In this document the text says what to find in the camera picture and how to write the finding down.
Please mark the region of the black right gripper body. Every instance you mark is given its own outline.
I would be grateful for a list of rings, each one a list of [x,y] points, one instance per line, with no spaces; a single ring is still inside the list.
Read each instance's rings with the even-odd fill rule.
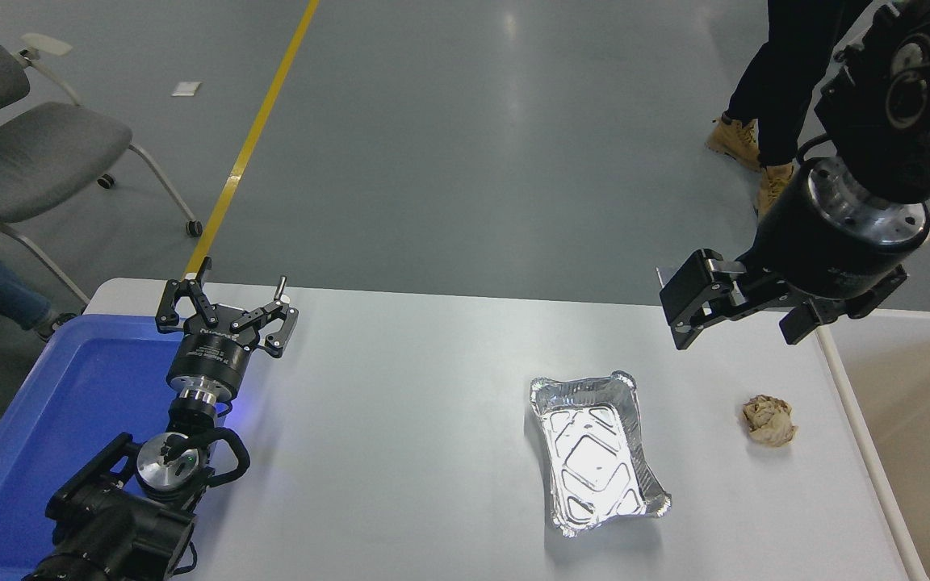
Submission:
[[[852,300],[914,251],[914,206],[871,195],[842,165],[802,165],[744,254],[801,293]]]

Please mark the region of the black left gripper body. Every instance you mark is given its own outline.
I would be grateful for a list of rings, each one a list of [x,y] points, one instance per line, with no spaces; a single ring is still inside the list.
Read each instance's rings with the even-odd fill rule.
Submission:
[[[237,328],[230,324],[247,310],[219,305],[217,325],[195,314],[183,325],[184,337],[167,371],[167,383],[176,392],[204,387],[219,398],[236,398],[242,387],[252,350],[258,346],[258,328]]]

